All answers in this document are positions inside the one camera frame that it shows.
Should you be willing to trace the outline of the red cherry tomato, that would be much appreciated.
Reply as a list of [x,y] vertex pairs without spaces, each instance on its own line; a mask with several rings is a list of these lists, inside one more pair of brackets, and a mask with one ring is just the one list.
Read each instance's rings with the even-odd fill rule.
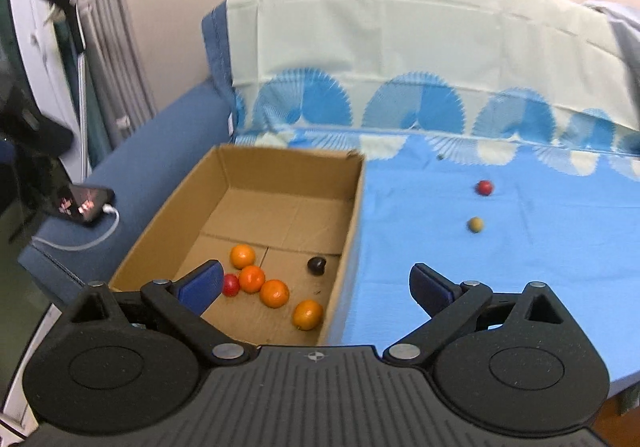
[[239,277],[234,274],[225,274],[224,280],[222,280],[222,294],[225,297],[236,297],[240,291]]

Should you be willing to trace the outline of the dark plum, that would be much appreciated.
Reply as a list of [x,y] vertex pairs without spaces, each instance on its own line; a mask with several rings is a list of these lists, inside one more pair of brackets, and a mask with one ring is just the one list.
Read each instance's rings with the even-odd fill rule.
[[323,276],[326,272],[326,258],[323,256],[312,256],[308,259],[307,271],[314,276]]

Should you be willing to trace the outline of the yellow round fruit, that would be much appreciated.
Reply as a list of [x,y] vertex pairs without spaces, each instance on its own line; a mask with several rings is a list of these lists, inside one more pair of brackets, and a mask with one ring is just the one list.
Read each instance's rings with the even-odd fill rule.
[[478,216],[474,216],[468,220],[468,228],[471,233],[480,233],[485,228],[484,220]]

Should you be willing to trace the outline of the orange tangerine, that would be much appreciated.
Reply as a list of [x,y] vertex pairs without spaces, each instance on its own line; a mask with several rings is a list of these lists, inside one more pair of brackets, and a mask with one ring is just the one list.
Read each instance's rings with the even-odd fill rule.
[[265,282],[264,271],[256,265],[245,266],[239,273],[240,289],[247,294],[258,293]]
[[290,290],[281,280],[267,280],[259,291],[260,301],[268,308],[276,309],[284,306],[290,299]]
[[234,269],[242,271],[247,266],[252,266],[256,261],[255,250],[245,243],[235,245],[229,254],[230,264]]
[[304,300],[296,305],[292,314],[293,326],[299,330],[316,329],[323,318],[323,306],[314,300]]

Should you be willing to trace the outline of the black smartphone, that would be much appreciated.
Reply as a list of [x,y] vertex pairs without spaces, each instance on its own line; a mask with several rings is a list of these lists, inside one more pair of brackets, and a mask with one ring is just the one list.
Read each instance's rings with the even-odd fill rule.
[[103,207],[114,199],[115,193],[111,188],[65,184],[47,197],[43,210],[65,222],[91,226],[103,214]]

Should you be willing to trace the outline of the red tomato with stem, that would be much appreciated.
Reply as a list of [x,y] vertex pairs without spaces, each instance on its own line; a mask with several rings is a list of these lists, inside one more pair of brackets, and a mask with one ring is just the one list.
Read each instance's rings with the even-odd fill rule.
[[490,196],[491,193],[494,192],[494,184],[490,181],[490,180],[480,180],[476,186],[475,186],[475,191],[480,195],[480,196]]

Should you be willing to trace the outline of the blue sofa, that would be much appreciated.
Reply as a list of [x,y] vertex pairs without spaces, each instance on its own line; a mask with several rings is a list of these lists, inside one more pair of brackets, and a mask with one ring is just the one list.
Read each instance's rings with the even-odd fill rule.
[[89,281],[109,282],[190,170],[213,147],[228,144],[238,121],[232,88],[227,6],[201,24],[209,76],[117,147],[88,177],[111,188],[116,216],[81,226],[49,216],[18,256],[35,285],[58,308]]

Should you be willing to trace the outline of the brown cardboard box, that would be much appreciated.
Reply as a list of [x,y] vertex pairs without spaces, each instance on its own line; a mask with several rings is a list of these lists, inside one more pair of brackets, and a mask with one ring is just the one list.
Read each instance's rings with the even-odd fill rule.
[[221,295],[203,318],[253,344],[343,342],[358,269],[366,161],[357,151],[220,146],[171,193],[114,274],[111,288],[177,281],[209,259],[237,274],[253,259],[288,303]]

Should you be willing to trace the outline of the black phone stand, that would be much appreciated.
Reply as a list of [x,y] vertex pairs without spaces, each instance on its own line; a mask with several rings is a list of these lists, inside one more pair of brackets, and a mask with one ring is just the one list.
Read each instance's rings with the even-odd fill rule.
[[72,149],[72,131],[44,115],[27,90],[21,59],[1,45],[1,188],[10,189],[23,211],[22,227],[46,214],[82,225],[62,156]]

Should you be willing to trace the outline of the blue white patterned cloth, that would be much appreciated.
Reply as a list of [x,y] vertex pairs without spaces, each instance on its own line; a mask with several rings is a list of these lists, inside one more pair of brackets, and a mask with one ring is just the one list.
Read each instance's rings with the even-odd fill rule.
[[422,323],[408,272],[423,262],[497,291],[548,283],[612,391],[638,381],[635,14],[570,0],[226,6],[239,141],[367,160],[343,344],[384,349]]

